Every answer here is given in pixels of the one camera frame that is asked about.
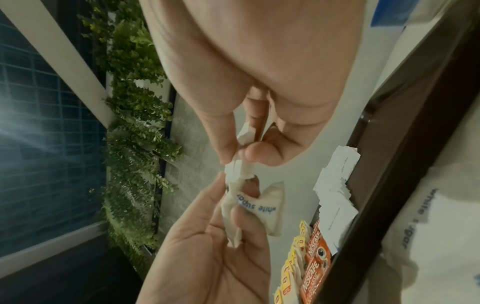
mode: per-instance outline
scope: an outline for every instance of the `palm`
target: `palm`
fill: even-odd
[[[258,192],[258,186],[255,187],[255,192]],[[248,189],[244,191],[258,196]],[[246,240],[238,248],[228,247],[220,206],[213,205],[210,220],[205,224],[206,217],[202,214],[206,209],[199,207],[205,204],[201,196],[168,233],[143,289],[150,289],[146,286],[151,284],[156,287],[142,290],[138,302],[268,303],[270,252],[262,224],[243,209],[234,209],[232,216],[236,217]],[[152,293],[158,294],[158,298],[145,295]]]

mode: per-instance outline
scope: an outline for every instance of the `hanging plant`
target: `hanging plant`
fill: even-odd
[[[172,120],[172,104],[138,80],[162,86],[166,78],[138,0],[88,0],[91,16],[79,16],[95,40],[97,65],[112,76],[112,95],[106,104],[117,120],[108,128],[105,163],[109,181],[103,189],[101,214],[107,232],[145,275],[147,258],[141,248],[155,249],[152,227],[156,188],[172,192],[176,186],[159,176],[159,160],[173,162],[182,147],[166,138],[163,128]]]

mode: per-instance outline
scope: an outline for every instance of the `hand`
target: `hand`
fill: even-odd
[[[140,0],[168,78],[220,162],[238,150],[243,103],[257,140],[243,159],[279,166],[332,116],[361,39],[365,0]]]
[[[259,181],[243,190],[259,197]],[[203,190],[173,225],[146,276],[137,304],[269,303],[270,250],[260,220],[237,206],[231,212],[243,243],[228,247],[219,202],[225,175]]]

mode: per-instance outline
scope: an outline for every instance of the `blue tiled wall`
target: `blue tiled wall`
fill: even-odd
[[[96,221],[104,136],[0,12],[0,256]]]

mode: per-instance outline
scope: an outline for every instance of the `vertical garden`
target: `vertical garden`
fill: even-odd
[[[105,102],[116,114],[108,128],[105,163],[108,182],[102,190],[101,214],[107,232],[144,276],[149,267],[143,248],[156,249],[152,222],[155,205],[175,186],[159,175],[159,162],[173,162],[182,147],[166,138],[172,104],[138,85],[162,86],[166,78],[138,0],[88,0],[91,16],[79,16],[90,29],[98,66],[111,75]]]

